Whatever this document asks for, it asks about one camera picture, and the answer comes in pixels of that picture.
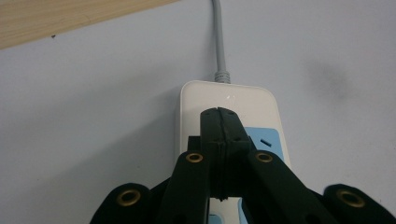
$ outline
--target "wooden surface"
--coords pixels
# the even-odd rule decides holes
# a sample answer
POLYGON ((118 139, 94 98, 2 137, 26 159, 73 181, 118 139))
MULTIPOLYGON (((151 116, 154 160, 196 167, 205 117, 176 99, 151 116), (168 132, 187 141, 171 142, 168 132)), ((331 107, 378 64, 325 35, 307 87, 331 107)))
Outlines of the wooden surface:
POLYGON ((0 0, 0 49, 177 0, 0 0))

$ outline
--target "power strip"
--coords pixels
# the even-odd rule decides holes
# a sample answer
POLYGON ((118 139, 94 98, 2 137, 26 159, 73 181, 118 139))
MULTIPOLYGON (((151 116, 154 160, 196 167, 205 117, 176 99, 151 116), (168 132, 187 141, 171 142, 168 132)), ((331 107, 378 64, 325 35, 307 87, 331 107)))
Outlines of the power strip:
MULTIPOLYGON (((200 135, 200 114, 213 107, 234 111, 257 149, 274 152, 290 166, 285 136, 274 95, 266 89, 215 82, 192 81, 184 85, 176 127, 177 157, 187 150, 189 136, 200 135)), ((210 200, 210 224, 246 223, 238 198, 210 200)))

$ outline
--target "metal grommet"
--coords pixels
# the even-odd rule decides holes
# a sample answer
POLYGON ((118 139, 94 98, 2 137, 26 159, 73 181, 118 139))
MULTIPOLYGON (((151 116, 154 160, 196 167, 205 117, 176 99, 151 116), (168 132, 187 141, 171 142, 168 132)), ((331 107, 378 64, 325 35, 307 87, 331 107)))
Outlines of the metal grommet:
POLYGON ((361 208, 366 205, 366 202, 363 198, 349 190, 339 189, 336 192, 337 198, 341 200, 343 203, 346 203, 349 206, 361 208))
POLYGON ((200 162, 204 159, 204 156, 199 153, 190 153, 186 156, 187 161, 189 162, 200 162))
POLYGON ((140 192, 136 189, 127 189, 117 196, 117 203, 121 206, 131 206, 140 200, 140 192), (125 196, 131 197, 131 199, 125 200, 125 196))
POLYGON ((273 160, 272 156, 267 154, 267 153, 263 153, 263 152, 259 152, 256 154, 256 159, 258 161, 262 161, 262 162, 270 162, 273 160))

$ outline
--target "white background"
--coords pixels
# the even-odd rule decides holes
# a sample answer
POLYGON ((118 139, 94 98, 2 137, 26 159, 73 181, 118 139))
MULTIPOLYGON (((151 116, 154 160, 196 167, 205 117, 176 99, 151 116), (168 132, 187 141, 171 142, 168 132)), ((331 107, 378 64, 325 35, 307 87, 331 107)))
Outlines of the white background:
MULTIPOLYGON (((232 83, 276 97, 293 171, 396 214, 396 1, 222 1, 232 83)), ((88 223, 173 169, 184 83, 216 71, 211 1, 0 50, 0 223, 88 223)))

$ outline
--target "power cord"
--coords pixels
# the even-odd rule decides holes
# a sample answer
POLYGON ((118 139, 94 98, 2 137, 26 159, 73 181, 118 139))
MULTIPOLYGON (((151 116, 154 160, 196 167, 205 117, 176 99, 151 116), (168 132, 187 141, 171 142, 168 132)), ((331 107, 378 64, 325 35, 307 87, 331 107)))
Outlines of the power cord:
POLYGON ((230 84, 231 83, 230 73, 228 73, 225 68, 220 1, 212 0, 212 2, 213 2, 213 11, 214 11, 214 19, 215 19, 216 54, 217 54, 217 62, 218 62, 218 71, 215 73, 215 81, 230 84))

